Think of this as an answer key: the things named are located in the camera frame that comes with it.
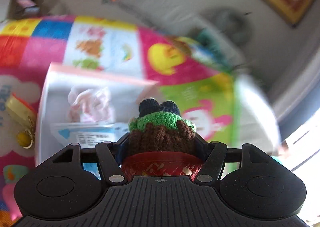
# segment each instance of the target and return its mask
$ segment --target colorful play mat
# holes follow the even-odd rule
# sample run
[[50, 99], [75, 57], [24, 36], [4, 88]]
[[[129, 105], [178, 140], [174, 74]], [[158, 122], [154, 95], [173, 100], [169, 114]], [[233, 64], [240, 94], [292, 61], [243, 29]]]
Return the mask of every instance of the colorful play mat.
[[[198, 57], [208, 54], [192, 40], [175, 40]], [[12, 224], [13, 187], [34, 166], [33, 151], [16, 142], [18, 126], [7, 115], [4, 103], [14, 92], [37, 109], [51, 62], [156, 80], [165, 98], [177, 103], [182, 117], [193, 121], [204, 139], [232, 146], [233, 78], [181, 49], [150, 29], [88, 16], [1, 24], [0, 227]]]

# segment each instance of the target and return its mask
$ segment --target green crochet brim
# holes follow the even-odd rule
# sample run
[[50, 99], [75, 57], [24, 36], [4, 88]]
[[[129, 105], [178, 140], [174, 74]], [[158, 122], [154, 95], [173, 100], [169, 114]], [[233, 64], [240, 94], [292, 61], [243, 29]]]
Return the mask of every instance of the green crochet brim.
[[130, 132], [135, 129], [144, 131], [146, 124], [149, 122], [151, 122], [155, 126], [164, 125], [168, 129], [177, 129], [176, 122], [178, 120], [184, 121], [188, 126], [192, 128], [194, 132], [196, 132], [196, 125], [193, 122], [184, 120], [179, 115], [165, 111], [153, 112], [151, 114], [145, 115], [142, 118], [137, 118], [136, 120], [129, 123], [129, 130]]

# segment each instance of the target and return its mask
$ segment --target yellow panel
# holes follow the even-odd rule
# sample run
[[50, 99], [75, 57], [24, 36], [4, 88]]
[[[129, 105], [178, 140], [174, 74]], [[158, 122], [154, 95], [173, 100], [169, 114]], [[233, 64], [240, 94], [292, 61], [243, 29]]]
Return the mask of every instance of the yellow panel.
[[108, 20], [108, 19], [98, 18], [93, 16], [80, 15], [76, 17], [75, 22], [91, 24], [91, 25], [99, 25], [104, 27], [114, 27], [114, 28], [123, 29], [123, 30], [130, 30], [130, 31], [137, 30], [137, 26], [134, 24], [124, 23], [116, 20]]
[[17, 36], [31, 36], [36, 26], [40, 23], [41, 18], [22, 19], [18, 21], [9, 22], [0, 35], [17, 35]]

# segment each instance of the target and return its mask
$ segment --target red basket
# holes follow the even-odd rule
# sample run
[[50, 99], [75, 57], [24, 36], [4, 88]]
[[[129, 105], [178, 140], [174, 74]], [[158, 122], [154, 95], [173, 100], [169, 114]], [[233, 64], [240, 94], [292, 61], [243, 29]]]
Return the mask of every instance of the red basket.
[[181, 152], [145, 152], [127, 157], [121, 169], [131, 180], [134, 175], [177, 176], [189, 175], [193, 180], [203, 165], [203, 161]]

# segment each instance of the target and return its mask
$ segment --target plastic bag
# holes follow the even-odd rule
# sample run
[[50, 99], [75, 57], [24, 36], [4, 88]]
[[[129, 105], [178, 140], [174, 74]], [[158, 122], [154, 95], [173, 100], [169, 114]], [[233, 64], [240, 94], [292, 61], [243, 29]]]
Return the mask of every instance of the plastic bag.
[[79, 92], [72, 88], [68, 95], [70, 122], [115, 121], [115, 110], [110, 103], [111, 94], [108, 88], [88, 89]]

